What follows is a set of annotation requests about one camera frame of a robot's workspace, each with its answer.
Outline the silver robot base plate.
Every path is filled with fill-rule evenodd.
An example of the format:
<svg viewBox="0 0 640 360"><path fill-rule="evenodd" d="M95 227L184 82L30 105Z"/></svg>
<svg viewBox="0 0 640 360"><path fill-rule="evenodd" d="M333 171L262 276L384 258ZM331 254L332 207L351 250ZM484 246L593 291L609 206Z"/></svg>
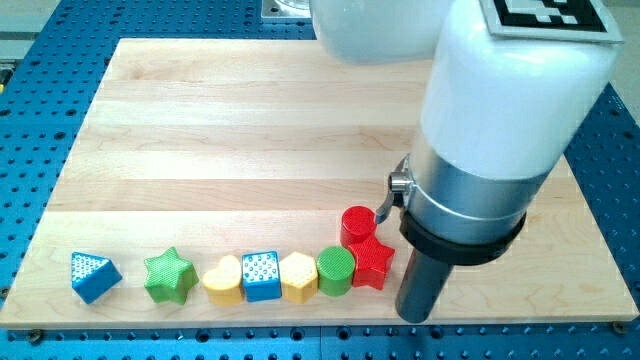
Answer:
<svg viewBox="0 0 640 360"><path fill-rule="evenodd" d="M309 0L262 0L261 17L266 19L309 18Z"/></svg>

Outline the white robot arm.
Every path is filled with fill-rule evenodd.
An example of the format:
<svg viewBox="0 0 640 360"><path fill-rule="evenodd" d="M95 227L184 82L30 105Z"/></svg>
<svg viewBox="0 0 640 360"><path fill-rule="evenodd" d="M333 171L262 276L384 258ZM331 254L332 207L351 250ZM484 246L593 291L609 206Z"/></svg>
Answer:
<svg viewBox="0 0 640 360"><path fill-rule="evenodd" d="M341 60L431 61L412 149L376 219L400 207L460 244L517 231L623 43L600 1L312 0L310 12Z"/></svg>

